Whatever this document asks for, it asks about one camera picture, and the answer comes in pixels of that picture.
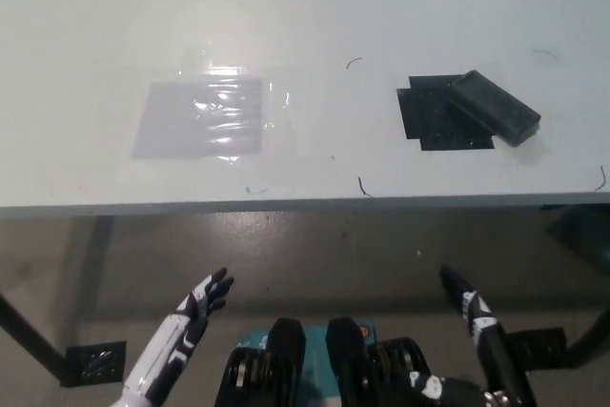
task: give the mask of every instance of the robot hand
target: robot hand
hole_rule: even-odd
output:
[[[233,284],[221,269],[197,285],[168,315],[135,363],[112,407],[160,407],[208,327],[208,316],[225,305]]]

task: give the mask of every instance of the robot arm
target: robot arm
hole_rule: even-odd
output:
[[[161,407],[208,327],[225,305],[233,279],[221,269],[197,285],[168,315],[135,363],[121,398],[111,407]]]

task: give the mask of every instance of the robotic finger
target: robotic finger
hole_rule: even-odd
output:
[[[160,407],[205,334],[208,317],[225,305],[234,280],[221,269],[199,283],[156,331],[112,407]]]

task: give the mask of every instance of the black mechanical part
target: black mechanical part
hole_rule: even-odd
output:
[[[516,147],[539,127],[540,115],[478,71],[451,83],[451,103]]]
[[[229,357],[216,407],[293,407],[305,355],[297,320],[280,318],[267,349],[236,348]]]
[[[411,76],[410,89],[397,90],[408,139],[423,151],[493,149],[491,133],[450,103],[449,85],[461,75]]]
[[[448,265],[440,278],[450,303],[467,321],[490,393],[503,392],[509,405],[535,407],[525,371],[496,317],[478,292]]]

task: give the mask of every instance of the black rectangular object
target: black rectangular object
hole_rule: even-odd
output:
[[[450,102],[455,107],[513,147],[538,129],[538,113],[478,71],[469,71],[454,81],[451,90]]]
[[[463,75],[422,75],[410,76],[409,86],[412,90],[447,90]]]

